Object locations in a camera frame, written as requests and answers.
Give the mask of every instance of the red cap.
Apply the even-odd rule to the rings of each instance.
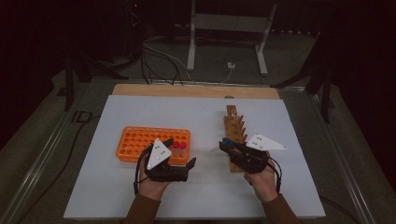
[[[178,145],[179,145],[178,141],[175,141],[173,144],[173,148],[178,148]]]
[[[180,148],[186,148],[186,147],[187,147],[187,144],[185,142],[180,143]]]

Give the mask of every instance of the metal stand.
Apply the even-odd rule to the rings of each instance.
[[[191,0],[191,36],[187,69],[194,70],[195,63],[195,29],[227,30],[262,33],[262,42],[255,47],[257,61],[262,76],[268,75],[262,51],[265,46],[277,5],[273,5],[266,18],[200,14],[195,12],[195,0]]]

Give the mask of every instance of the white table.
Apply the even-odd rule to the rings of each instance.
[[[187,182],[168,187],[157,218],[264,217],[253,188],[242,173],[229,171],[228,156],[218,149],[225,134],[226,105],[236,105],[238,114],[244,115],[248,136],[261,133],[289,148],[271,155],[282,167],[281,192],[297,217],[325,216],[282,100],[111,95],[64,217],[126,217],[134,199],[135,164],[122,162],[116,156],[125,126],[191,131],[191,157],[196,157],[197,162]]]

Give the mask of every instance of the wire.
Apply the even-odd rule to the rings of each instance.
[[[146,78],[145,67],[144,67],[144,55],[143,54],[140,54],[140,68],[142,70],[143,79],[145,79],[146,83],[150,85],[152,83],[152,80],[151,80],[151,82],[149,82],[148,79]]]
[[[26,210],[26,212],[20,217],[20,219],[19,219],[18,222],[17,222],[18,224],[21,223],[21,222],[26,218],[26,216],[32,211],[32,209],[35,207],[35,205],[44,197],[44,195],[50,190],[50,188],[52,188],[52,186],[53,186],[53,185],[55,184],[55,182],[59,179],[59,177],[61,177],[62,173],[64,172],[64,169],[67,167],[67,165],[68,165],[69,162],[70,162],[70,159],[72,158],[72,154],[73,154],[73,151],[74,151],[74,148],[75,148],[77,139],[78,139],[78,135],[79,135],[79,133],[81,132],[82,128],[83,128],[87,123],[91,122],[93,119],[99,119],[99,118],[100,118],[100,116],[92,117],[92,118],[90,118],[88,121],[83,122],[83,123],[79,126],[79,128],[78,128],[78,130],[77,130],[77,133],[76,133],[76,135],[75,135],[75,138],[74,138],[74,140],[73,140],[72,146],[70,147],[69,155],[67,156],[66,163],[65,163],[64,166],[62,167],[61,171],[60,171],[60,172],[55,176],[55,178],[52,180],[52,182],[44,189],[44,191],[43,191],[43,192],[38,196],[38,198],[30,205],[30,207]]]
[[[145,55],[143,55],[143,65],[145,65],[147,68],[148,68],[148,70],[149,70],[149,78],[150,78],[150,83],[149,84],[151,84],[152,83],[152,77],[151,77],[151,74],[153,74],[154,76],[156,76],[156,77],[158,77],[159,79],[161,79],[161,80],[163,80],[163,81],[165,81],[166,83],[168,83],[168,84],[171,84],[171,85],[173,85],[174,84],[174,81],[175,81],[175,79],[173,79],[173,81],[172,82],[169,82],[168,80],[166,80],[166,78],[164,78],[164,77],[161,77],[160,75],[158,75],[154,70],[152,70],[152,68],[148,65],[148,63],[147,63],[147,60],[146,60],[146,57],[145,57]]]
[[[272,157],[268,157],[268,159],[270,159],[271,161],[273,161],[275,164],[276,164],[276,166],[279,168],[279,172],[277,171],[277,169],[271,164],[271,163],[269,163],[269,162],[267,162],[267,165],[275,172],[275,174],[276,174],[276,191],[277,191],[277,193],[279,193],[280,192],[280,185],[281,185],[281,183],[282,183],[282,168],[280,168],[280,165],[279,165],[279,163],[276,161],[276,160],[274,160],[274,158],[272,158]]]
[[[146,43],[143,43],[143,45],[144,45],[147,49],[150,49],[150,50],[152,50],[152,51],[154,51],[154,52],[157,52],[157,53],[159,53],[159,54],[162,54],[162,55],[164,55],[164,56],[167,56],[167,57],[169,57],[170,59],[176,60],[176,61],[179,62],[179,63],[183,66],[183,68],[186,70],[187,77],[188,77],[188,79],[189,79],[191,82],[193,82],[195,85],[198,85],[198,86],[205,86],[205,85],[203,85],[203,84],[199,84],[197,81],[193,80],[193,79],[190,77],[190,73],[189,73],[189,70],[187,69],[186,64],[184,64],[180,59],[178,59],[178,58],[176,58],[175,56],[172,56],[172,55],[170,55],[170,54],[167,54],[167,53],[158,51],[158,50],[156,50],[156,49],[153,49],[153,48],[151,48],[149,45],[147,45]],[[220,83],[206,84],[206,86],[218,86],[218,85],[221,85],[221,84],[225,83],[226,81],[228,81],[228,79],[230,79],[231,74],[232,74],[232,72],[233,72],[232,70],[233,70],[233,69],[230,69],[229,75],[226,77],[226,79],[224,79],[224,80],[221,81]]]
[[[145,52],[145,51],[144,51],[144,53],[146,53],[146,54],[148,54],[148,55],[151,55],[151,56],[154,56],[154,57],[163,58],[163,59],[166,59],[168,62],[170,62],[170,63],[175,67],[175,70],[176,70],[176,74],[175,74],[174,77],[172,78],[172,83],[170,83],[170,84],[171,84],[171,85],[174,85],[174,84],[175,84],[176,78],[178,78],[180,84],[183,85],[183,83],[182,83],[182,81],[181,81],[180,71],[178,70],[178,67],[177,67],[177,65],[175,64],[175,62],[172,61],[172,59],[169,57],[169,55],[164,54],[164,53],[159,52],[159,51],[156,51],[156,50],[154,50],[154,49],[149,49],[149,48],[147,48],[147,47],[143,47],[143,49],[150,50],[150,51],[153,51],[153,52],[155,52],[155,53],[157,53],[157,54],[160,54],[160,55],[155,55],[155,54],[151,54],[151,53],[148,53],[148,52]]]
[[[344,213],[345,215],[347,215],[350,219],[352,219],[356,224],[361,224],[354,216],[352,216],[352,214],[350,214],[344,207],[342,207],[340,204],[335,203],[323,196],[319,196],[320,200],[323,201],[324,203],[327,203],[328,205],[338,209],[339,211],[341,211],[342,213]]]
[[[152,144],[150,144],[145,150],[142,151],[142,153],[139,156],[139,159],[137,160],[137,164],[136,164],[136,170],[134,172],[134,195],[136,195],[139,192],[139,187],[137,186],[137,184],[143,182],[144,180],[146,180],[149,177],[146,177],[140,181],[137,181],[139,178],[139,169],[140,169],[140,163],[142,162],[143,158],[152,150]]]

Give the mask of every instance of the brown sleeve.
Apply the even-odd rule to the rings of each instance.
[[[136,194],[123,224],[152,224],[161,201]]]
[[[300,224],[282,194],[269,203],[262,203],[265,215],[271,224]]]

